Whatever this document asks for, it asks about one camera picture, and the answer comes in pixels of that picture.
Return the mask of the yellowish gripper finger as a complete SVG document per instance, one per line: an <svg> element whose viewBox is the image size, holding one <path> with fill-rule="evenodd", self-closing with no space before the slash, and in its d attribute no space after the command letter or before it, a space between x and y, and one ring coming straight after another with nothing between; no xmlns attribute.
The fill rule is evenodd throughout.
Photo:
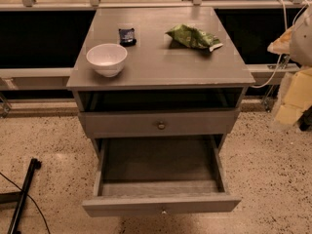
<svg viewBox="0 0 312 234"><path fill-rule="evenodd" d="M273 126L293 126L312 106L312 67L303 67L295 74L286 73L273 107Z"/></svg>
<svg viewBox="0 0 312 234"><path fill-rule="evenodd" d="M293 28L288 28L279 38L269 44L267 51L276 55L288 54L290 52L292 33Z"/></svg>

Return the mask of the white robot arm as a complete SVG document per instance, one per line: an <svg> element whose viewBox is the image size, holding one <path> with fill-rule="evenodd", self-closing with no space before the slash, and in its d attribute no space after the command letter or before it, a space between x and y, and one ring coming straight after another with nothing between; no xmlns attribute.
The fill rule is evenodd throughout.
<svg viewBox="0 0 312 234"><path fill-rule="evenodd" d="M293 125L312 106L312 7L309 6L279 38L271 42L267 51L287 54L301 65L294 75L287 74L279 91L280 105L274 120Z"/></svg>

